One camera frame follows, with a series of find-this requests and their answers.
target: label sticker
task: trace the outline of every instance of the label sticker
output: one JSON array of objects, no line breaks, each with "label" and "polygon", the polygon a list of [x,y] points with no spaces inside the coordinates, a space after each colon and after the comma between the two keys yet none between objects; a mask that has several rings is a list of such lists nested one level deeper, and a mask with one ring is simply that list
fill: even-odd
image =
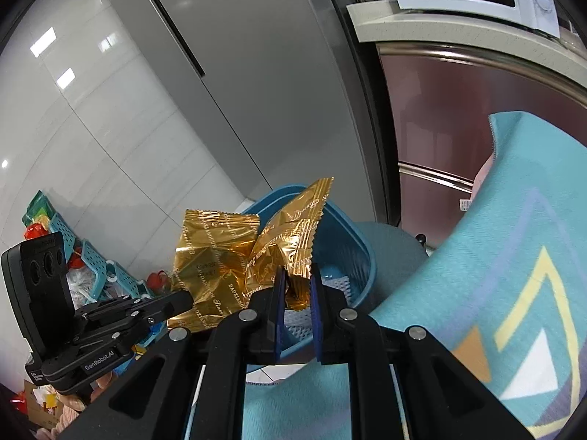
[{"label": "label sticker", "polygon": [[102,353],[98,354],[92,362],[88,362],[84,364],[83,369],[86,371],[86,374],[90,374],[91,372],[101,369],[107,364],[111,364],[113,361],[118,359],[118,355],[114,352],[114,349],[110,349],[108,351],[103,351]]},{"label": "label sticker", "polygon": [[461,205],[461,211],[466,212],[467,210],[469,210],[469,207],[471,206],[471,202],[472,202],[472,200],[460,199],[459,204]]}]

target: orange triangle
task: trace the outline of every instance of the orange triangle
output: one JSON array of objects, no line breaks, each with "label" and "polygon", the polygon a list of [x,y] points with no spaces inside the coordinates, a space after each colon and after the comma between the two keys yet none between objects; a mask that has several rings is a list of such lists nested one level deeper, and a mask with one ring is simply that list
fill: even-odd
[{"label": "orange triangle", "polygon": [[453,355],[481,382],[491,382],[491,371],[477,326],[473,326],[461,345],[453,351]]}]

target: microwave knob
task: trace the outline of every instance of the microwave knob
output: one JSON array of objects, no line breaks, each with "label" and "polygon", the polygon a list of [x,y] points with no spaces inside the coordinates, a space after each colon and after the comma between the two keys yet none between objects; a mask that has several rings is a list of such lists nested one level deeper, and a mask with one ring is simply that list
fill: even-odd
[{"label": "microwave knob", "polygon": [[553,3],[551,0],[534,0],[544,11],[553,11]]}]

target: white triangle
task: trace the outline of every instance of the white triangle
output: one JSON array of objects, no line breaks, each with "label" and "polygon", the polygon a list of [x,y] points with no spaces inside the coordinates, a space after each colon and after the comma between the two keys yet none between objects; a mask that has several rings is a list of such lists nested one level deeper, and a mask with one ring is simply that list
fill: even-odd
[{"label": "white triangle", "polygon": [[557,372],[543,328],[500,400],[544,394],[557,389]]}]

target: gold foil wrapper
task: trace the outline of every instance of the gold foil wrapper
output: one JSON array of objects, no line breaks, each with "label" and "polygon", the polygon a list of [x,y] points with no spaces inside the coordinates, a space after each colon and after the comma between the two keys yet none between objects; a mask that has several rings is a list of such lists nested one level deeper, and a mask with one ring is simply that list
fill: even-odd
[{"label": "gold foil wrapper", "polygon": [[258,230],[256,214],[186,210],[175,249],[171,291],[187,289],[194,305],[169,319],[169,328],[211,329],[247,307],[245,272]]},{"label": "gold foil wrapper", "polygon": [[249,298],[273,286],[275,271],[283,265],[291,281],[285,295],[287,308],[297,311],[310,305],[312,244],[333,180],[330,177],[312,183],[263,228],[247,264],[245,292]]}]

